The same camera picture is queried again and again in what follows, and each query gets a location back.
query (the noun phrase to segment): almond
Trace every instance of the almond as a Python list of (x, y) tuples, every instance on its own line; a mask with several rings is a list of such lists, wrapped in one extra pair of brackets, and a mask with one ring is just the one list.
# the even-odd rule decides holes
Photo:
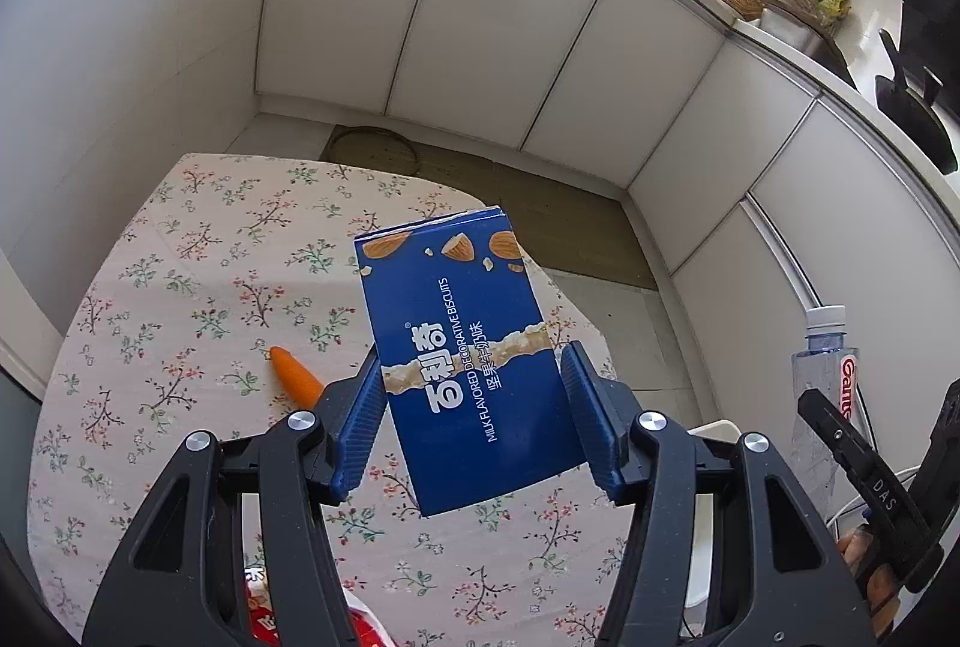
[(383, 238), (374, 238), (363, 244), (363, 254), (366, 254), (371, 260), (382, 260), (387, 255), (393, 254), (400, 248), (400, 244), (406, 241), (410, 235), (409, 230), (401, 233), (391, 233)]
[(520, 245), (511, 230), (501, 230), (490, 236), (490, 250), (501, 260), (520, 260)]
[(443, 245), (440, 254), (460, 263), (469, 263), (473, 259), (473, 244), (466, 234), (457, 233)]

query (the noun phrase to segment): tablecloth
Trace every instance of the tablecloth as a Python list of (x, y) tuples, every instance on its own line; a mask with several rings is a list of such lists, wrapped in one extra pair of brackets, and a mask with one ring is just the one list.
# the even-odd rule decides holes
[[(270, 345), (325, 383), (363, 362), (373, 336), (353, 236), (482, 206), (432, 182), (318, 161), (188, 154), (176, 164), (90, 284), (40, 412), (30, 551), (72, 634), (184, 436), (258, 434), (291, 411)], [(603, 337), (525, 262), (558, 351), (582, 340), (613, 376)], [(244, 507), (247, 562), (262, 564), (256, 503)], [(630, 516), (584, 465), (421, 518), (389, 411), (363, 484), (325, 510), (344, 586), (409, 647), (592, 644)]]

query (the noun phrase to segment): tile floor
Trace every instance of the tile floor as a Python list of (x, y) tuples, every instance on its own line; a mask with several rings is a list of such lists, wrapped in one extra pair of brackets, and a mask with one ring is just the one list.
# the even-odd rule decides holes
[[(332, 131), (331, 124), (258, 113), (227, 152), (315, 160)], [(640, 405), (688, 428), (701, 424), (659, 292), (560, 270), (547, 273), (606, 337), (617, 376), (632, 388)]]

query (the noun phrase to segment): carrot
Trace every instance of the carrot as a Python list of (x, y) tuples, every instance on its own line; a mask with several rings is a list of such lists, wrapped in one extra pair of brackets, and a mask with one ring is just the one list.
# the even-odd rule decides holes
[(323, 383), (310, 373), (290, 352), (279, 346), (270, 347), (270, 362), (274, 364), (283, 391), (301, 409), (312, 409), (323, 394)]

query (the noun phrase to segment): floor mat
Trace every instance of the floor mat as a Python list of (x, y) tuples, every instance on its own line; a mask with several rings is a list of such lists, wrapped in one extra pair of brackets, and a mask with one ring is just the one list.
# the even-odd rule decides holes
[(517, 239), (544, 268), (656, 289), (637, 237), (616, 200), (483, 157), (402, 142), (385, 131), (364, 128), (338, 126), (320, 159), (416, 175), (465, 191), (503, 208)]

